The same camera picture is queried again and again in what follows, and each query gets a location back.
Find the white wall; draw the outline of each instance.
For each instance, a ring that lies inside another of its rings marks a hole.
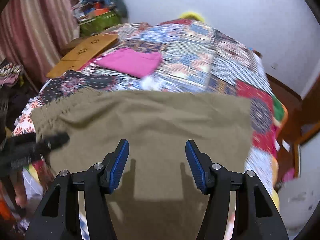
[[[133,23],[155,25],[189,10],[201,14],[206,23],[260,51],[266,72],[298,94],[319,61],[320,25],[304,0],[124,1]]]
[[[308,172],[320,171],[320,133],[300,146],[300,176]]]
[[[320,75],[320,59],[319,59],[318,63],[316,64],[316,67],[314,68],[314,70],[313,70],[309,80],[307,81],[302,93],[300,94],[302,99],[304,99],[306,97],[306,95],[308,94],[310,89],[315,84],[319,75]]]

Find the colorful fabric pile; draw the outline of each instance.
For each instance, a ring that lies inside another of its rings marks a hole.
[[[95,9],[95,4],[99,3],[99,8],[109,8],[113,9],[123,18],[128,17],[127,8],[123,0],[82,0],[81,4],[84,6],[84,13],[88,14],[89,12]]]

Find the yellow object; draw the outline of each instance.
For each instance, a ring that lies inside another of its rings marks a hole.
[[[277,183],[278,171],[279,171],[279,164],[275,157],[272,157],[271,168],[272,168],[272,185],[274,187]]]
[[[279,196],[277,194],[277,192],[272,189],[272,194],[271,194],[271,198],[273,200],[273,203],[276,205],[277,210],[280,211],[280,200],[279,200]]]
[[[8,137],[11,137],[11,135],[12,135],[12,132],[9,130],[9,128],[5,128],[5,132],[7,133],[7,138]]]
[[[29,164],[29,173],[36,180],[36,182],[38,182],[40,184],[38,173],[37,173],[36,169],[32,166],[32,164]]]
[[[189,19],[189,20],[196,20],[204,23],[204,19],[195,12],[185,12],[180,15],[180,19]]]

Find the pink cloth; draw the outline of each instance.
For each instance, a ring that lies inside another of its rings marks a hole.
[[[1,77],[0,76],[0,87],[3,84],[6,84],[8,86],[13,86],[16,84],[17,80],[18,80],[19,75],[10,75],[10,76],[6,76],[6,77]]]
[[[161,60],[159,52],[142,53],[130,48],[123,48],[105,55],[96,63],[108,69],[143,78],[151,74]]]
[[[295,173],[295,169],[294,168],[290,168],[286,174],[283,175],[282,177],[282,181],[283,182],[287,182],[290,180],[294,179],[294,173]]]

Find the red patch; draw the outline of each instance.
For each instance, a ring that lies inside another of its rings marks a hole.
[[[237,80],[236,82],[236,93],[239,97],[261,99],[263,102],[266,103],[269,111],[273,115],[273,101],[272,101],[272,97],[268,93],[260,89],[257,89],[247,83],[244,83],[240,80]],[[275,134],[274,134],[274,131],[272,130],[272,124],[271,124],[268,131],[264,134],[258,133],[257,131],[253,131],[252,145],[270,154],[275,154],[276,148],[274,144],[274,138],[275,138]]]
[[[160,23],[160,25],[165,25],[165,24],[184,24],[184,25],[191,25],[192,22],[193,22],[193,20],[188,20],[188,19],[176,19],[176,20],[172,20],[172,21],[167,21],[167,22]]]
[[[98,57],[90,59],[87,63],[85,63],[78,71],[83,70],[85,67],[89,66],[92,62],[94,62]]]

